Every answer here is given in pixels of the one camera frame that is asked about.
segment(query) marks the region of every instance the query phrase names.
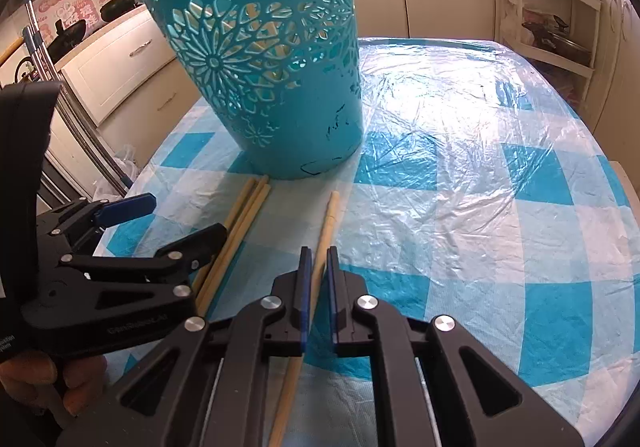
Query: teal plastic bucket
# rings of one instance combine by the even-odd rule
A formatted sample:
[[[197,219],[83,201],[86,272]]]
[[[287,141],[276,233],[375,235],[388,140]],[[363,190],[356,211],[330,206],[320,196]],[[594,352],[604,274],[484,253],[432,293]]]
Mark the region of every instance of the teal plastic bucket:
[[[313,176],[362,138],[353,0],[143,0],[258,170]]]

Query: chopstick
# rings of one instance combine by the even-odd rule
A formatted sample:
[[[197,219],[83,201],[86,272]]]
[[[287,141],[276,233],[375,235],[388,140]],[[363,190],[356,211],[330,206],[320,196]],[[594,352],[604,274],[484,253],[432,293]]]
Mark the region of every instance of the chopstick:
[[[240,194],[238,195],[238,198],[236,199],[235,203],[232,205],[231,210],[229,211],[229,214],[226,217],[225,222],[223,224],[227,230],[227,237],[229,237],[231,230],[234,226],[234,223],[236,223],[236,218],[238,218],[238,215],[240,214],[242,207],[245,205],[245,202],[249,198],[254,186],[255,186],[255,178],[250,178],[249,180],[247,180],[244,183],[244,186],[242,187],[242,190],[240,191]],[[218,257],[220,257],[220,255],[222,255],[222,250],[220,250]],[[195,295],[198,294],[198,292],[202,288],[202,285],[207,279],[207,274],[209,273],[209,270],[211,270],[211,266],[212,266],[212,263],[208,263],[207,265],[204,265],[196,274],[196,277],[193,280],[193,283],[191,283],[191,289],[193,290],[193,293]]]
[[[311,273],[311,305],[309,308],[309,326],[314,319],[316,305],[318,304],[318,293],[322,284],[322,273],[326,263],[326,250],[331,245],[334,236],[334,227],[337,219],[338,205],[340,203],[340,194],[333,191],[326,207],[324,222],[322,223],[322,231],[318,240],[318,248],[316,249],[316,257],[314,259],[314,269]],[[271,435],[269,437],[268,447],[280,447],[284,434],[287,431],[287,422],[293,407],[293,401],[296,397],[296,388],[300,371],[302,370],[303,357],[292,357],[287,364],[287,371],[282,382],[280,397],[278,398],[278,406],[276,408],[275,418],[271,426]]]
[[[211,301],[216,295],[222,279],[225,277],[226,269],[229,267],[231,260],[238,252],[240,243],[244,239],[249,227],[254,222],[260,207],[267,198],[271,186],[268,185],[269,177],[263,176],[254,189],[251,197],[244,205],[234,228],[231,230],[226,239],[225,246],[220,251],[213,266],[209,270],[209,275],[204,282],[202,288],[196,297],[196,310],[198,315],[204,316],[209,309]]]

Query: plastic tablecloth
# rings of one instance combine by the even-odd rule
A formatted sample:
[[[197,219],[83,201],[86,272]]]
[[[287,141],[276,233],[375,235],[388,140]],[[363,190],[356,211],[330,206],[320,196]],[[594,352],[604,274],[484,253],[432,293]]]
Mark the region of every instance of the plastic tablecloth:
[[[640,369],[640,233],[597,143],[522,57],[492,42],[360,41],[366,136],[337,169],[273,189],[209,319],[235,315],[315,250],[342,200],[342,268],[405,315],[460,321],[574,424],[588,447]],[[129,192],[155,213],[108,229],[103,255],[153,255],[222,221],[257,174],[199,100]],[[109,355],[117,379],[150,345]],[[267,431],[284,370],[271,363]],[[332,354],[323,286],[284,445],[376,445],[368,359]]]

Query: human hand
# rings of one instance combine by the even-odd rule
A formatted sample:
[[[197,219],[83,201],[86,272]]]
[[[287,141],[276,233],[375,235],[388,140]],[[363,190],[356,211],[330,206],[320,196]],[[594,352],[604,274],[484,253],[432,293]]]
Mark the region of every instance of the human hand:
[[[65,363],[62,376],[68,390],[63,397],[67,411],[77,416],[102,394],[107,360],[103,355]],[[41,351],[23,351],[0,364],[0,382],[14,400],[35,407],[45,407],[38,397],[37,385],[54,383],[56,365]]]

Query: clear plastic sheet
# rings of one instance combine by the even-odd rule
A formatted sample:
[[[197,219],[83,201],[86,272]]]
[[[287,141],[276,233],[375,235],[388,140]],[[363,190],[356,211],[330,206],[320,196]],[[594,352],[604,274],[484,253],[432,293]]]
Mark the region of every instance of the clear plastic sheet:
[[[295,268],[302,245],[315,249],[338,189],[342,268],[405,315],[452,315],[592,447],[640,377],[640,232],[609,162],[499,44],[361,40],[360,72],[361,149],[327,173],[271,182],[209,318],[235,315]],[[199,101],[129,194],[155,194],[155,214],[108,229],[98,253],[152,255],[222,221],[257,173]],[[146,351],[110,355],[111,377]],[[368,361],[332,354],[324,287],[284,445],[375,445],[374,416]]]

